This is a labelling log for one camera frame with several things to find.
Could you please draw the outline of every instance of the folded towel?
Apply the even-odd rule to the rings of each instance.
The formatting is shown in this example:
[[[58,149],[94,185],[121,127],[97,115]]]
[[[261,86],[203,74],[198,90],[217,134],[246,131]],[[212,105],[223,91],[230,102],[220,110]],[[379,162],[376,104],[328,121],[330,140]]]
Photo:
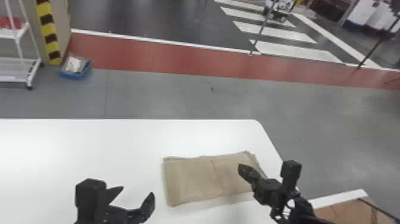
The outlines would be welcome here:
[[[196,158],[164,158],[169,206],[242,194],[251,191],[238,174],[238,164],[257,169],[266,178],[255,156],[247,151]]]

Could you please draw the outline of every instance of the red floor stripe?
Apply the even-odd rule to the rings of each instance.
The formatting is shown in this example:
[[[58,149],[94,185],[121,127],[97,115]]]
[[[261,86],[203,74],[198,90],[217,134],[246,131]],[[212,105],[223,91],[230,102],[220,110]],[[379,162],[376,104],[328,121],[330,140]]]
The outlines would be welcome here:
[[[151,71],[400,90],[399,72],[74,33],[69,52],[98,69]]]

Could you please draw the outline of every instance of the crosswalk stripe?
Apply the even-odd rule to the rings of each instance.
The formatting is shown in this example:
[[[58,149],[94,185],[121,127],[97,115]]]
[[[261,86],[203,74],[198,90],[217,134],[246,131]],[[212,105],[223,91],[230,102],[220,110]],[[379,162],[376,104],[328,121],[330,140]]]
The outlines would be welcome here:
[[[260,14],[248,13],[248,12],[245,12],[245,11],[234,10],[234,9],[225,8],[225,7],[221,7],[221,9],[227,15],[240,17],[240,18],[247,18],[249,20],[257,20],[257,21],[264,21],[265,20],[265,17],[263,15],[260,15]],[[287,20],[284,23],[279,23],[278,21],[275,21],[275,20],[269,20],[268,22],[269,23],[274,23],[274,24],[279,24],[279,25],[284,25],[284,26],[288,26],[288,27],[295,27],[295,25],[293,25],[291,22],[289,22]]]
[[[242,31],[246,33],[258,33],[261,29],[261,26],[249,24],[249,23],[242,23],[238,21],[234,21],[234,24]],[[265,27],[262,31],[262,35],[264,36],[272,36],[275,38],[283,38],[289,39],[293,41],[303,41],[308,43],[316,43],[311,37],[304,33],[288,31],[288,30],[281,30],[272,27]]]
[[[290,46],[279,43],[270,43],[258,41],[257,50],[263,54],[278,55],[284,57],[303,58],[314,61],[327,61],[334,63],[342,63],[340,59],[334,56],[329,51],[323,51],[311,48],[301,48],[299,46]]]
[[[311,28],[313,28],[315,31],[319,32],[322,36],[327,38],[328,40],[332,41],[335,43],[338,47],[342,48],[344,51],[346,51],[349,55],[353,56],[359,61],[362,61],[364,59],[364,55],[360,52],[358,52],[356,49],[345,43],[344,41],[340,40],[337,38],[335,35],[331,34],[329,31],[326,29],[320,27],[318,24],[314,23],[307,17],[301,14],[293,13],[295,17],[297,17],[299,20],[301,20],[303,23],[307,24]],[[380,69],[381,67],[376,64],[374,61],[371,59],[368,59],[365,64],[369,67],[375,68],[375,69]]]
[[[264,7],[262,7],[260,5],[254,5],[254,4],[249,4],[249,3],[244,3],[244,2],[234,1],[234,0],[215,0],[215,2],[224,3],[227,5],[233,5],[233,6],[242,7],[242,8],[248,8],[250,10],[257,10],[260,12],[262,12],[264,10]]]

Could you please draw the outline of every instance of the white table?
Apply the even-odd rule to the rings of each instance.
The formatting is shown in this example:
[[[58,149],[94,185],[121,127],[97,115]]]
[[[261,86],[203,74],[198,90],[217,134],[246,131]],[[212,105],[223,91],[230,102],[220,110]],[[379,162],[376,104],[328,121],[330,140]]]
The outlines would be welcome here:
[[[274,223],[252,194],[166,204],[163,157],[197,157],[248,150],[269,178],[282,160],[255,120],[0,120],[2,223],[72,224],[74,187],[86,178],[123,185],[112,203],[139,207],[156,196],[148,223]],[[321,207],[366,196],[362,190],[317,199]]]

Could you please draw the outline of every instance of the floor marking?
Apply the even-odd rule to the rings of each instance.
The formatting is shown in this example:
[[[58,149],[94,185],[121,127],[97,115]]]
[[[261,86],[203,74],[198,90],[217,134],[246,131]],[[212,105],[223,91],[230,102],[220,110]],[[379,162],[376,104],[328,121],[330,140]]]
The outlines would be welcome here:
[[[215,0],[215,2],[224,3],[227,5],[233,5],[233,6],[242,7],[242,8],[248,8],[250,10],[257,10],[259,12],[262,12],[264,10],[264,7],[262,7],[260,5],[238,2],[238,1],[234,1],[234,0]]]
[[[115,34],[115,33],[103,33],[103,32],[97,32],[97,31],[91,31],[91,30],[80,30],[80,29],[71,29],[71,31],[73,33],[80,33],[80,34],[86,34],[86,35],[92,35],[92,36],[103,36],[103,37],[107,37],[107,38],[119,38],[119,39],[128,39],[128,40],[134,40],[134,41],[152,42],[152,43],[164,43],[164,44],[169,44],[169,45],[189,46],[189,47],[193,47],[193,48],[211,49],[211,50],[218,50],[218,51],[229,51],[229,52],[237,52],[237,53],[244,53],[244,54],[249,53],[249,50],[244,50],[244,49],[224,48],[224,47],[220,47],[220,46],[210,46],[210,45],[202,45],[202,44],[196,44],[196,43],[185,43],[185,42],[179,42],[179,41],[168,41],[168,40],[162,40],[162,39],[143,38],[140,36],[120,35],[120,34]]]
[[[284,45],[279,43],[270,43],[258,41],[257,50],[263,54],[278,55],[292,58],[303,58],[314,61],[327,61],[333,63],[342,63],[340,59],[329,51],[323,51],[311,48],[301,48],[299,46]]]
[[[352,63],[345,63],[345,64],[346,64],[346,66],[349,66],[349,67],[358,67],[358,64],[352,64]],[[374,67],[362,66],[361,68],[363,68],[363,69],[379,69],[381,71],[395,71],[395,72],[400,71],[399,69],[384,68],[384,67],[374,68]]]
[[[318,24],[314,23],[310,19],[308,19],[306,16],[297,14],[297,13],[292,13],[295,17],[297,17],[299,20],[303,21],[303,23],[309,25],[311,28],[313,28],[315,31],[321,33],[325,38],[329,39],[333,43],[335,43],[338,47],[342,48],[344,51],[346,51],[348,54],[356,58],[358,61],[362,61],[365,57],[362,53],[358,52],[356,49],[348,45],[347,43],[343,42],[339,38],[337,38],[335,35],[331,34],[328,32],[326,29],[320,27]],[[380,69],[381,67],[373,62],[372,60],[368,59],[365,62],[366,66],[372,67],[374,69]]]
[[[265,17],[263,15],[257,14],[257,13],[248,13],[244,12],[241,10],[233,10],[231,8],[225,8],[221,7],[221,9],[227,14],[235,17],[240,17],[240,18],[247,18],[249,20],[256,20],[256,21],[264,21]],[[284,23],[279,23],[278,21],[275,20],[269,20],[268,23],[273,23],[273,24],[279,24],[279,25],[284,25],[288,27],[295,27],[291,22],[285,21]]]
[[[238,21],[233,22],[242,32],[246,33],[258,33],[261,29],[261,26],[259,25],[254,25],[254,24],[249,24],[249,23],[242,23]],[[294,32],[294,31],[288,31],[288,30],[281,30],[281,29],[276,29],[272,27],[264,27],[264,30],[262,31],[262,35],[264,36],[272,36],[275,38],[283,38],[283,39],[289,39],[293,41],[303,41],[303,42],[308,42],[308,43],[316,43],[311,37],[306,35],[305,33],[299,33],[299,32]]]

